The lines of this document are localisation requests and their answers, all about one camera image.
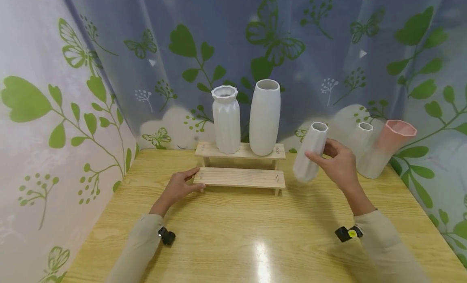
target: beige sleeve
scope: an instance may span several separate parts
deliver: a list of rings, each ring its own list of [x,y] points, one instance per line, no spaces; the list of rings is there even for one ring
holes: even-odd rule
[[[143,215],[131,230],[120,258],[106,283],[138,283],[159,246],[162,217]]]
[[[396,228],[380,211],[355,216],[363,232],[363,248],[375,263],[381,282],[426,283],[428,276],[399,238]]]

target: wooden stand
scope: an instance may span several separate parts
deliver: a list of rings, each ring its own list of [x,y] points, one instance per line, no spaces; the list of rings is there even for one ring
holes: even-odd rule
[[[240,149],[233,154],[224,154],[216,147],[215,142],[200,141],[195,156],[201,159],[203,167],[196,173],[194,183],[202,182],[219,187],[248,187],[274,189],[276,196],[285,188],[284,173],[279,169],[279,160],[285,159],[283,144],[276,144],[273,151],[260,157],[251,151],[250,144],[241,143]],[[271,160],[273,169],[233,169],[209,167],[210,158],[245,158],[255,160]]]

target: wooden table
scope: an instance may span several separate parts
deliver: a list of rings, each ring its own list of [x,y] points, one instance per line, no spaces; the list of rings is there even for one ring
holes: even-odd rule
[[[322,170],[311,184],[299,184],[294,159],[287,153],[279,165],[287,184],[279,196],[270,189],[208,187],[173,206],[165,225],[175,232],[175,243],[161,244],[146,282],[377,282],[359,241],[341,243],[334,234],[353,225],[340,190]],[[194,151],[141,151],[64,282],[103,282],[129,231],[172,173],[197,164]],[[377,180],[359,179],[433,282],[467,282],[466,270],[390,166]]]

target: ceramic vase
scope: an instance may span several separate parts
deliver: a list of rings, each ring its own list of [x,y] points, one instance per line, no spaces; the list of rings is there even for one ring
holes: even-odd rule
[[[401,120],[387,120],[377,140],[357,163],[360,175],[378,178],[394,153],[416,135],[417,130],[411,124]]]
[[[362,159],[367,148],[371,148],[370,137],[373,134],[373,126],[370,123],[358,123],[347,139],[347,146],[355,154],[357,164]]]
[[[216,145],[225,154],[235,153],[240,148],[240,107],[237,89],[233,86],[218,86],[212,90],[212,116]]]
[[[309,182],[316,176],[319,166],[305,156],[305,151],[313,151],[322,156],[327,135],[326,124],[321,122],[311,124],[293,165],[293,173],[299,181]]]
[[[276,145],[281,115],[279,83],[263,79],[256,83],[250,111],[250,147],[258,156],[270,154]]]

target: pink vase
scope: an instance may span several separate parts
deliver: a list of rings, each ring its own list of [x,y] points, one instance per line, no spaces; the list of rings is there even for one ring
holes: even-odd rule
[[[417,130],[411,124],[401,120],[387,120],[377,140],[357,163],[360,175],[378,178],[394,153],[416,135]]]

